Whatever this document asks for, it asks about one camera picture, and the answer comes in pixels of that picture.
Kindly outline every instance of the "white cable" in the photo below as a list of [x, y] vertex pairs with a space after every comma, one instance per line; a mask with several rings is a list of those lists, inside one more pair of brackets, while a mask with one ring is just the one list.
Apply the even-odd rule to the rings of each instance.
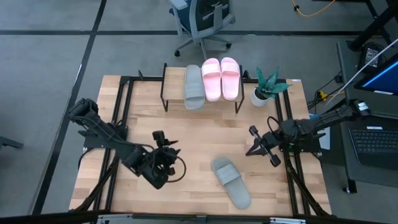
[[398, 39], [396, 39], [395, 41], [393, 41], [393, 43], [391, 43], [390, 45], [388, 45], [385, 49], [383, 49], [382, 51], [380, 51], [380, 53], [378, 53], [374, 58], [372, 58], [372, 60], [370, 60], [365, 66], [363, 66], [361, 69], [359, 69], [359, 71], [343, 86], [341, 87], [341, 89], [326, 103], [325, 107], [323, 108], [325, 110], [325, 108], [328, 106], [328, 104], [341, 92], [343, 91], [353, 80], [354, 78], [359, 75], [362, 70], [364, 70], [370, 63], [372, 63], [376, 58], [378, 58], [381, 54], [383, 54], [388, 48], [390, 48], [391, 46], [393, 46], [396, 42], [398, 42]]

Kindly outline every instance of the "computer monitor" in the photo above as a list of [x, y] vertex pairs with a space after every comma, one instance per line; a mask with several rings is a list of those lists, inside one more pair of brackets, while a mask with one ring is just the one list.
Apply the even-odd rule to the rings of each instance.
[[355, 87], [375, 93], [398, 95], [398, 54], [387, 60], [375, 74], [363, 78]]

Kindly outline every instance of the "gray carpet floor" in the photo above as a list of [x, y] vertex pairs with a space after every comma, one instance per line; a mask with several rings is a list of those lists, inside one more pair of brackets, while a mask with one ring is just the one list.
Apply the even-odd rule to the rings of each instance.
[[[304, 13], [326, 2], [296, 0]], [[91, 30], [100, 0], [2, 0], [1, 30]], [[365, 29], [373, 18], [364, 3], [337, 2], [317, 17], [303, 18], [290, 1], [233, 0], [236, 23], [226, 30], [348, 30]], [[373, 1], [381, 13], [384, 1]], [[108, 1], [99, 30], [174, 30], [166, 0]], [[386, 26], [397, 37], [397, 22]], [[336, 43], [353, 37], [224, 35], [233, 43], [207, 42], [208, 56], [233, 57], [254, 76], [256, 67], [271, 72], [280, 67], [281, 78], [303, 81], [307, 100], [339, 71]], [[160, 76], [169, 66], [202, 64], [200, 46], [190, 45], [174, 57], [186, 37], [177, 35], [97, 36], [87, 64], [78, 99], [96, 99], [103, 75]], [[23, 142], [24, 148], [0, 150], [0, 217], [30, 212], [40, 177], [50, 154], [68, 97], [87, 45], [87, 35], [0, 35], [0, 136]], [[385, 45], [382, 39], [373, 41]], [[324, 90], [334, 90], [332, 82]], [[69, 125], [44, 213], [65, 212], [77, 175], [83, 138], [79, 127]], [[358, 183], [358, 194], [341, 191], [346, 184], [344, 167], [323, 166], [332, 212], [343, 218], [397, 223], [398, 189]], [[135, 223], [174, 223], [135, 221]]]

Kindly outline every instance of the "potted plant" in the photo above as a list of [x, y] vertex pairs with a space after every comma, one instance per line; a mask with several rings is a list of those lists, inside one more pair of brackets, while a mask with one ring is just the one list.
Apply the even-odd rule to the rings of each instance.
[[279, 67], [273, 71], [268, 78], [264, 78], [261, 69], [256, 68], [259, 86], [255, 87], [251, 96], [251, 103], [254, 106], [265, 106], [270, 98], [275, 99], [275, 94], [285, 91], [292, 84], [278, 83]]

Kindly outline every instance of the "wooden table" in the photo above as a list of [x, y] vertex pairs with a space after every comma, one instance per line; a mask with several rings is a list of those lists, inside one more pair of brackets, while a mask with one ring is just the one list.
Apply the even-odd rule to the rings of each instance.
[[[111, 120], [119, 79], [120, 76], [109, 75], [103, 78], [97, 103], [99, 115], [104, 121]], [[293, 83], [293, 86], [289, 88], [293, 117], [295, 119], [308, 118], [301, 81], [287, 80], [287, 83]], [[253, 137], [249, 133], [250, 125], [255, 124], [260, 133], [265, 133], [269, 131], [266, 118], [277, 117], [273, 101], [266, 107], [255, 107], [251, 104], [250, 96], [256, 85], [245, 83], [246, 99], [238, 114], [234, 112], [234, 104], [227, 101], [206, 102], [202, 110], [189, 111], [185, 109], [183, 101], [173, 100], [169, 103], [169, 111], [165, 112], [159, 98], [160, 86], [161, 82], [134, 82], [127, 121], [129, 126], [127, 140], [155, 145], [152, 132], [163, 130], [169, 140], [179, 140], [173, 146], [181, 149], [179, 156], [187, 164], [187, 174], [180, 182], [165, 184], [160, 190], [156, 190], [143, 177], [136, 177], [120, 165], [112, 212], [292, 215], [282, 153], [273, 149], [282, 161], [278, 167], [273, 167], [267, 157], [244, 155], [253, 144]], [[280, 99], [284, 118], [286, 118], [282, 95]], [[103, 156], [104, 149], [94, 149], [82, 160], [70, 208], [79, 206], [93, 190], [98, 182]], [[211, 162], [221, 156], [230, 158], [241, 172], [252, 197], [249, 208], [237, 209], [214, 175]], [[318, 203], [330, 212], [319, 161], [307, 153], [301, 155], [301, 160], [305, 183], [309, 191]], [[170, 179], [176, 179], [182, 173], [180, 162], [177, 161], [175, 167], [176, 174]], [[103, 190], [100, 208], [104, 208], [107, 188], [105, 186]], [[296, 195], [299, 210], [303, 212], [297, 187]]]

